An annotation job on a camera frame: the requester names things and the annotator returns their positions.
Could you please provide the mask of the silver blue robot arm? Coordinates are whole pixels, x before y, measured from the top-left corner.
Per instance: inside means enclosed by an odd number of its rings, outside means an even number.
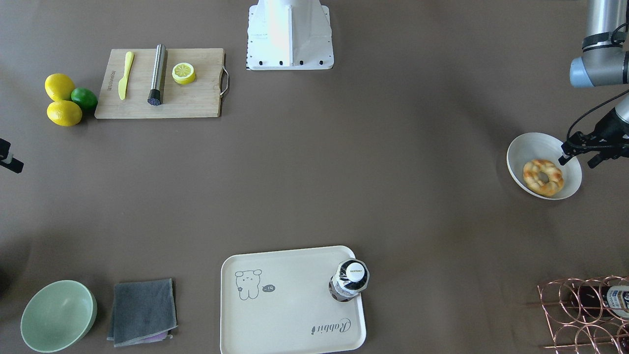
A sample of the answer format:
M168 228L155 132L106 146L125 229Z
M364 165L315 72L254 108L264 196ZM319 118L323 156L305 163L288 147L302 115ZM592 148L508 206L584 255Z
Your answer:
M582 56L572 60L569 78L575 88L603 87L628 83L629 54L628 2L626 0L590 0ZM628 156L629 102L623 98L595 125L593 132L572 133L569 128L558 161L565 165L573 157L596 151L588 161L595 168L607 159Z

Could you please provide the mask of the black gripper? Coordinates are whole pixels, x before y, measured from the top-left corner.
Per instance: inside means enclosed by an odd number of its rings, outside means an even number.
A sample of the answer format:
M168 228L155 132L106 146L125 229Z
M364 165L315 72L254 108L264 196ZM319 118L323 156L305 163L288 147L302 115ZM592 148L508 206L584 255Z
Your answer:
M572 143L565 141L561 145L563 154L558 161L561 166L565 166L573 157L587 152L597 151L598 153L588 161L589 168L593 169L602 161L608 159L627 158L628 148L628 123L620 117L613 108L598 123L590 134L576 132Z

